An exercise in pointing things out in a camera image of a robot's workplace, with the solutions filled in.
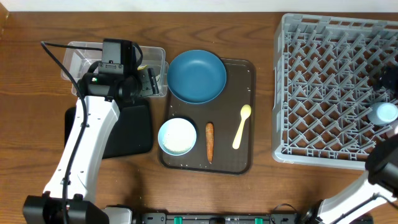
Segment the small blue cup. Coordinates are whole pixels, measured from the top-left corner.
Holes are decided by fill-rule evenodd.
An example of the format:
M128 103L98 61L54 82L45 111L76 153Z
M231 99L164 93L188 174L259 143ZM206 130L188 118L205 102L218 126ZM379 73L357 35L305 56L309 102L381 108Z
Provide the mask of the small blue cup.
M370 106L368 120L378 126L389 124L397 119L397 106L392 103L378 102Z

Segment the dark blue plate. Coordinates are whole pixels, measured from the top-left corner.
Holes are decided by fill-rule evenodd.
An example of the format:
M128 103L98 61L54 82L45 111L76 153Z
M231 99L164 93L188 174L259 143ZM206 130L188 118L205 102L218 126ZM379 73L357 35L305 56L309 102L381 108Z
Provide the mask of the dark blue plate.
M176 56L167 72L174 97L190 104L214 100L225 88L227 71L221 59L206 50L189 50Z

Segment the light blue bowl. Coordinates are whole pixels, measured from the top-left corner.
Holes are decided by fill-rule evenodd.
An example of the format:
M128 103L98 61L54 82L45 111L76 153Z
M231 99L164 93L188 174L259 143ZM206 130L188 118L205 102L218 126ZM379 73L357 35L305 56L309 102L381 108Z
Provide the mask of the light blue bowl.
M160 127L157 140L166 154L182 156L193 149L197 141L197 131L187 119L172 118Z

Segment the pale yellow plastic spoon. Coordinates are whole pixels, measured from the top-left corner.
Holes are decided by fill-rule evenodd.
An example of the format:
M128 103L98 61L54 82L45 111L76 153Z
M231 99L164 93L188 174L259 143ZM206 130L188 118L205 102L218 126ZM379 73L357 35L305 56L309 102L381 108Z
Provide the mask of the pale yellow plastic spoon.
M245 124L246 120L250 117L250 115L251 115L251 106L244 105L240 111L241 121L239 123L239 127L236 131L236 135L233 140L233 144L232 144L233 149L238 149L240 147L241 139L243 136L244 124Z

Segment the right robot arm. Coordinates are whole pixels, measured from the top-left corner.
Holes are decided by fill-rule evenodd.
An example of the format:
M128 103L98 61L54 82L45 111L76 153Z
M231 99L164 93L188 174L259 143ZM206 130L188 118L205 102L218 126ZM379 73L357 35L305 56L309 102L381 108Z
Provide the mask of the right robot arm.
M397 65L385 66L373 80L373 89L392 90L397 96ZM368 107L368 120L376 126L392 124L397 106L378 102ZM351 223L370 210L388 203L397 209L397 134L376 145L368 155L365 172L332 198L321 200L298 223Z

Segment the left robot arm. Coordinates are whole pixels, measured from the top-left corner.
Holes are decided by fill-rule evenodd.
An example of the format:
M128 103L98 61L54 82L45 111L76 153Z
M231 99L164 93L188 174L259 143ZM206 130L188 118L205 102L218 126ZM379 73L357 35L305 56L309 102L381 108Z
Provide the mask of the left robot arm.
M143 53L130 40L104 39L100 61L75 80L49 50L76 90L75 119L62 158L41 196L27 196L22 209L27 223L140 223L133 209L95 204L100 164L120 107L159 92L151 69L141 69Z

